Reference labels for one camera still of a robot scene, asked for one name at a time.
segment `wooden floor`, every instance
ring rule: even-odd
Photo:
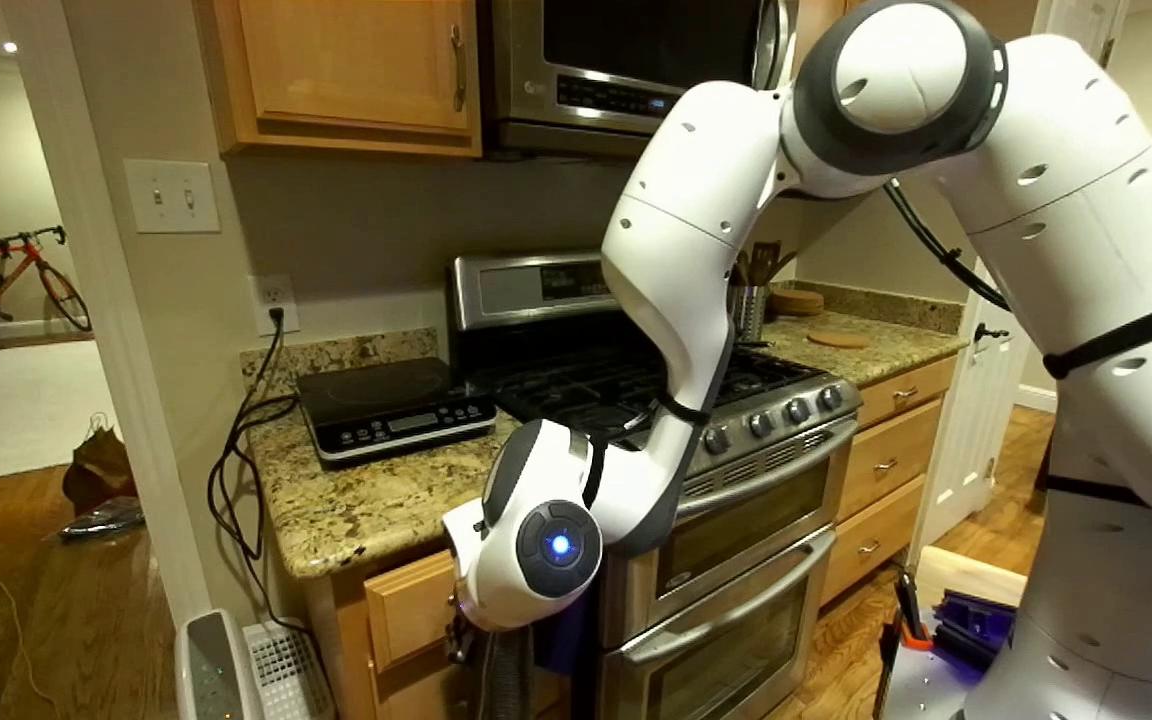
[[[74,519],[62,481],[63,466],[0,481],[0,720],[176,714],[173,618],[150,537],[62,545]]]
[[[938,548],[1027,572],[1043,515],[1031,498],[1031,477],[1043,459],[1051,415],[1018,408],[1002,455],[1002,487],[994,505]],[[767,720],[873,720],[882,686],[882,632],[897,614],[897,569],[842,597],[822,618],[799,690]]]

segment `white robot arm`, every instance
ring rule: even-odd
[[[1072,40],[1002,47],[950,0],[859,5],[797,89],[702,84],[672,109],[603,236],[607,286],[666,352],[672,403],[640,450],[598,450],[559,423],[507,442],[484,505],[449,513],[472,624],[553,614],[590,589],[603,545],[667,537],[676,477],[733,347],[726,286],[750,222],[777,190],[855,196],[897,173],[940,183],[1059,375],[1051,484],[1078,506],[1051,519],[1080,526],[1043,539],[1059,560],[1042,552],[1031,572],[1018,641],[1027,659],[1005,659],[1005,690],[986,690],[975,712],[1047,714],[1064,696],[1106,696],[1106,674],[1152,686],[1152,636],[1118,632],[1152,628],[1152,605],[1119,597],[1152,589],[1152,135]],[[1080,532],[1118,532],[1108,548],[1134,552],[1095,560]],[[1118,597],[1112,613],[1080,607],[1089,589]],[[1059,673],[1031,673],[1055,647]]]

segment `power cord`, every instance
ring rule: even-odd
[[[53,708],[53,714],[62,714],[62,700],[53,690],[46,690],[41,674],[37,674],[37,665],[34,665],[34,643],[29,643],[29,632],[25,632],[25,618],[21,618],[21,605],[14,597],[14,589],[0,579],[0,597],[8,605],[8,614],[14,614],[14,632],[17,632],[17,659],[25,666],[25,686],[46,700]]]
[[[994,285],[986,285],[965,259],[957,247],[944,247],[938,241],[938,230],[920,218],[920,212],[910,202],[899,179],[888,179],[885,183],[888,201],[897,202],[899,218],[913,228],[913,236],[960,278],[968,285],[975,297],[986,297],[989,304],[1005,308],[1008,311],[1008,300],[1005,293],[996,293]]]
[[[283,308],[270,308],[270,319],[274,319],[274,341],[256,365],[256,375],[250,381],[250,391],[230,423],[226,448],[207,472],[207,513],[216,526],[226,532],[226,539],[233,545],[250,585],[256,589],[262,613],[282,628],[303,632],[302,624],[283,618],[274,607],[270,552],[265,552],[270,548],[270,532],[265,532],[270,498],[265,498],[265,477],[256,466],[254,441],[250,441],[254,426],[274,423],[295,408],[295,397],[265,397],[270,369],[283,347]],[[242,525],[242,513],[238,513],[245,498],[245,487],[254,487],[254,498],[256,498],[254,532]]]

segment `kitchen counter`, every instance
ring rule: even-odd
[[[847,331],[853,341],[864,341],[864,347],[826,347],[814,331]],[[767,352],[815,365],[853,383],[873,383],[957,352],[954,331],[842,311],[772,319],[764,322],[764,341]],[[494,430],[472,441],[326,472],[302,411],[262,426],[256,465],[265,472],[283,569],[295,579],[344,569],[382,572],[412,560],[421,548],[435,548],[446,539],[440,515],[479,496],[479,481],[494,472],[494,455],[507,430],[511,419],[505,415]]]

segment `over-the-range microwave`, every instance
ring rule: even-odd
[[[797,0],[490,0],[490,144],[637,157],[702,79],[772,89]]]

